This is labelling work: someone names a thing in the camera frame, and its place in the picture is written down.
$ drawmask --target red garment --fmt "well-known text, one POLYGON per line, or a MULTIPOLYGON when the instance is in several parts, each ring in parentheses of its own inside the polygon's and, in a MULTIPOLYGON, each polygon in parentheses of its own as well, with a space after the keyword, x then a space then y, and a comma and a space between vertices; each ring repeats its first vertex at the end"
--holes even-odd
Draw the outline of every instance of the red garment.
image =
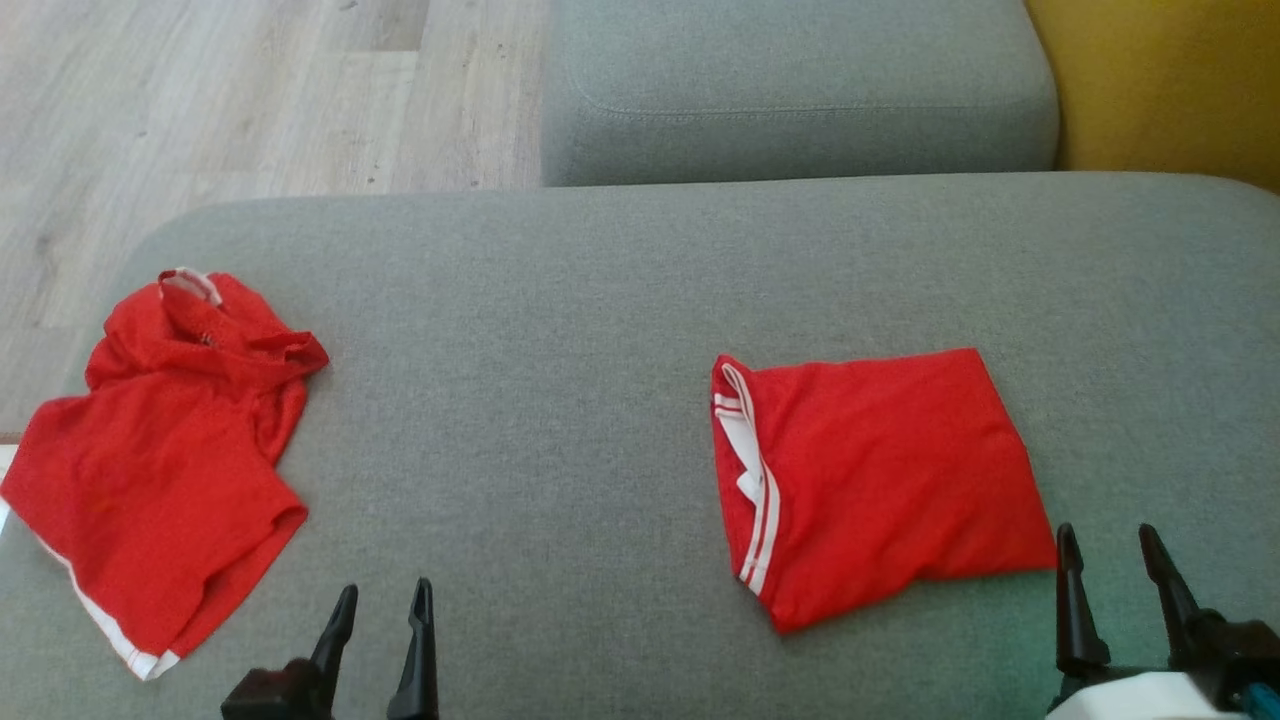
POLYGON ((328 355, 227 274, 179 269, 122 301, 84 370, 46 402, 0 495, 68 566, 129 669, 205 641, 306 520, 275 462, 328 355))
POLYGON ((712 427, 733 571, 780 633, 916 578, 1056 566, 977 350, 758 372, 722 355, 712 427))

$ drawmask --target gray upholstered bench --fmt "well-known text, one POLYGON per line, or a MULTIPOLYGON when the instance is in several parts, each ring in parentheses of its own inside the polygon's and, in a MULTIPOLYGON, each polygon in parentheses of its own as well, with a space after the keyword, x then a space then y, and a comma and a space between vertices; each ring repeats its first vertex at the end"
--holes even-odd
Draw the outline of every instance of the gray upholstered bench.
MULTIPOLYGON (((333 357, 280 465, 311 519, 142 684, 15 520, 4 717, 211 717, 361 587, 337 716, 380 717, 435 583, 444 717, 1039 717, 1048 573, 919 584, 780 638, 728 564, 709 369, 977 346, 1119 662, 1166 653, 1135 530, 1280 625, 1280 199, 993 174, 312 199, 159 231, 110 305, 228 270, 333 357)), ((69 389, 81 387, 73 379, 69 389)))
POLYGON ((1021 0, 557 0, 548 184, 1043 170, 1021 0))

